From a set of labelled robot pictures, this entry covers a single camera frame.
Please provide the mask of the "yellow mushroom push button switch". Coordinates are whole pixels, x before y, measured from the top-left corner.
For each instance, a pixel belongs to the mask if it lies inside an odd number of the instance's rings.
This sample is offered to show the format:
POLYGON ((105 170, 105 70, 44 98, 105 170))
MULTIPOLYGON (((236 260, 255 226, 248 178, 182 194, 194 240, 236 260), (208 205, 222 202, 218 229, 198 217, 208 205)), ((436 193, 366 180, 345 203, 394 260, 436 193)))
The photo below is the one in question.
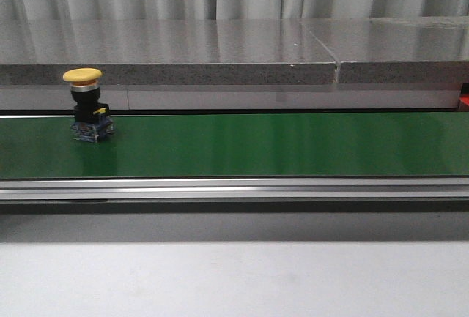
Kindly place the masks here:
POLYGON ((88 67, 69 70, 63 75, 76 102, 71 130, 78 141, 98 143, 114 133, 109 106, 99 102, 98 80, 102 75, 99 69, 88 67))

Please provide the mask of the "green conveyor belt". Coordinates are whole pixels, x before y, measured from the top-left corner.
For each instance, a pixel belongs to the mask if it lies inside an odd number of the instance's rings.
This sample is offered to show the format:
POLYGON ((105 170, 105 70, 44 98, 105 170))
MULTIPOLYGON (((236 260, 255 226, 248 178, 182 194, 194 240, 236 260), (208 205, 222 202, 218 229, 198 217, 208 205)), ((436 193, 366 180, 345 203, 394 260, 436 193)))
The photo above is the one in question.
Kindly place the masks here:
POLYGON ((1 177, 464 176, 453 112, 117 116, 100 143, 71 118, 1 121, 1 177))

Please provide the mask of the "grey stone countertop slab left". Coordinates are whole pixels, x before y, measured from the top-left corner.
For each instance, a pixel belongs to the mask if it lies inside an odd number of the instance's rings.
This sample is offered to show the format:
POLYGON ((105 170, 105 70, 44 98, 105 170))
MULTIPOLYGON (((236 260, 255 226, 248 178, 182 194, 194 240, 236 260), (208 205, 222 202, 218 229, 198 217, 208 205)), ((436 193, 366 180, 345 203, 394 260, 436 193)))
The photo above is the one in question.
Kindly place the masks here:
POLYGON ((8 20, 1 82, 95 67, 113 85, 328 85, 336 63, 296 20, 8 20))

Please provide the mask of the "grey stone countertop slab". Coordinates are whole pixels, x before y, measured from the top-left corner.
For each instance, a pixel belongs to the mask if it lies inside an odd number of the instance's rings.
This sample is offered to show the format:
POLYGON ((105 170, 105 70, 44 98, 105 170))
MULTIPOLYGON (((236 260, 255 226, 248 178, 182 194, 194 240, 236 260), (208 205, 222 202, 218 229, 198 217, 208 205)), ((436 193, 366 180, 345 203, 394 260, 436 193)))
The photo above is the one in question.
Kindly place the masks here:
POLYGON ((338 63, 340 84, 468 82, 468 17, 303 19, 338 63))
POLYGON ((328 85, 336 63, 296 20, 8 20, 1 82, 95 67, 113 85, 328 85))

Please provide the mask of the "grey stone countertop slab right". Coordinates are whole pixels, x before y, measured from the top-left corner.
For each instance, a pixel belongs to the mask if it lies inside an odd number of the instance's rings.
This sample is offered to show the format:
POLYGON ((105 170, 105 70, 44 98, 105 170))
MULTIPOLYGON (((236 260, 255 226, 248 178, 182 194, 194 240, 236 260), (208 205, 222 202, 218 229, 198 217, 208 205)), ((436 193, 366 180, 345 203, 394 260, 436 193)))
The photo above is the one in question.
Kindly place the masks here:
POLYGON ((340 84, 468 82, 468 17, 303 19, 338 63, 340 84))

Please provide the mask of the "red plastic tray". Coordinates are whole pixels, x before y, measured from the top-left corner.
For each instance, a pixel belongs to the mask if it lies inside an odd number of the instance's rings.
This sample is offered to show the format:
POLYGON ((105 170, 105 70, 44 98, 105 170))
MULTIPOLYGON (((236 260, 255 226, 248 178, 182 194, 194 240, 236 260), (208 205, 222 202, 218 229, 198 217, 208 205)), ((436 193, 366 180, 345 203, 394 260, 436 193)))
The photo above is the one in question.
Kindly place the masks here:
POLYGON ((461 94, 459 96, 457 111, 458 112, 468 112, 469 111, 469 94, 461 94))

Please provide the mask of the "aluminium conveyor side rail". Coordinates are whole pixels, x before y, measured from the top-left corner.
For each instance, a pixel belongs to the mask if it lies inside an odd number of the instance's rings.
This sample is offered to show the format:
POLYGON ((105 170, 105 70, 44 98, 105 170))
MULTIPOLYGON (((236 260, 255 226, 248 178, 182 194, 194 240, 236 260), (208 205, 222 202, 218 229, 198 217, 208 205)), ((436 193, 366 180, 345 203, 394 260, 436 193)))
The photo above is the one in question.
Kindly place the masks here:
POLYGON ((466 176, 4 180, 3 204, 438 201, 468 199, 466 176))

